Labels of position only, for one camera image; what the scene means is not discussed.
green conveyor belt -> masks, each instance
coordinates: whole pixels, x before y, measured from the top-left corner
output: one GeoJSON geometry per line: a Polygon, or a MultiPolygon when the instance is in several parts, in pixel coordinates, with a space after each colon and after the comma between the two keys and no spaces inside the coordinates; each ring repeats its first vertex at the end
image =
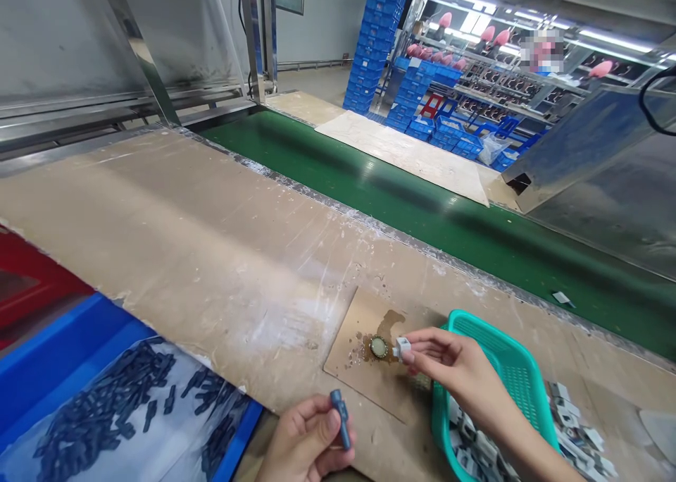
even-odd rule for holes
{"type": "Polygon", "coordinates": [[[264,111],[202,132],[257,161],[545,300],[676,361],[676,284],[490,209],[313,128],[264,111]]]}

hand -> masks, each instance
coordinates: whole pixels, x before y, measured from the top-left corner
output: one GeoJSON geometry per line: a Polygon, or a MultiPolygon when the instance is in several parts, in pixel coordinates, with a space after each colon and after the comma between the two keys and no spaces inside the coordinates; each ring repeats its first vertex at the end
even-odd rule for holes
{"type": "Polygon", "coordinates": [[[256,482],[319,482],[354,461],[356,433],[347,422],[352,446],[343,450],[340,414],[331,399],[314,395],[287,410],[277,425],[256,482]]]}
{"type": "Polygon", "coordinates": [[[434,327],[406,337],[411,350],[402,357],[409,373],[420,372],[441,383],[487,435],[497,440],[525,420],[472,338],[434,327]]]}

red stool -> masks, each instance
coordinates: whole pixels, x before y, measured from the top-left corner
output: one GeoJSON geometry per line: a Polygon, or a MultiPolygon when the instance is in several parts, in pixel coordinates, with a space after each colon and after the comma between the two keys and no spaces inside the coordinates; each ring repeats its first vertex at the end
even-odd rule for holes
{"type": "Polygon", "coordinates": [[[440,94],[432,93],[430,98],[427,100],[427,103],[420,111],[420,115],[425,117],[425,114],[428,113],[430,118],[434,119],[434,116],[437,115],[437,111],[444,104],[445,98],[440,94]]]}
{"type": "Polygon", "coordinates": [[[0,350],[14,342],[8,329],[71,296],[94,291],[36,247],[0,225],[0,350]]]}

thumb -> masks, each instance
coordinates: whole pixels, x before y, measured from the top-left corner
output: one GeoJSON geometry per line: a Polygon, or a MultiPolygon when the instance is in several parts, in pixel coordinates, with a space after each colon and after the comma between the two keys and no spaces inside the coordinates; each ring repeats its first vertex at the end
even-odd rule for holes
{"type": "Polygon", "coordinates": [[[429,376],[432,380],[438,381],[447,389],[452,387],[451,381],[453,380],[453,372],[455,371],[452,367],[430,359],[427,355],[420,352],[404,352],[401,354],[401,357],[407,366],[413,366],[420,373],[429,376]]]}
{"type": "Polygon", "coordinates": [[[315,428],[308,432],[298,445],[299,456],[303,462],[311,464],[324,452],[338,436],[340,431],[340,414],[336,409],[329,411],[317,423],[315,428]]]}

green plastic basket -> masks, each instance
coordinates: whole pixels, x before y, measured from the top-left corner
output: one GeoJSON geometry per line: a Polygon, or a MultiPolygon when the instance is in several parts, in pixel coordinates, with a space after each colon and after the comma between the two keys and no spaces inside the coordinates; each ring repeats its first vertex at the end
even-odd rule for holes
{"type": "MultiPolygon", "coordinates": [[[[479,343],[521,412],[547,443],[561,453],[542,375],[530,352],[504,332],[461,309],[452,311],[449,322],[441,328],[479,343]]],[[[478,478],[467,473],[453,453],[449,437],[449,393],[438,382],[434,382],[432,396],[432,435],[446,453],[458,480],[477,481],[478,478]]]]}

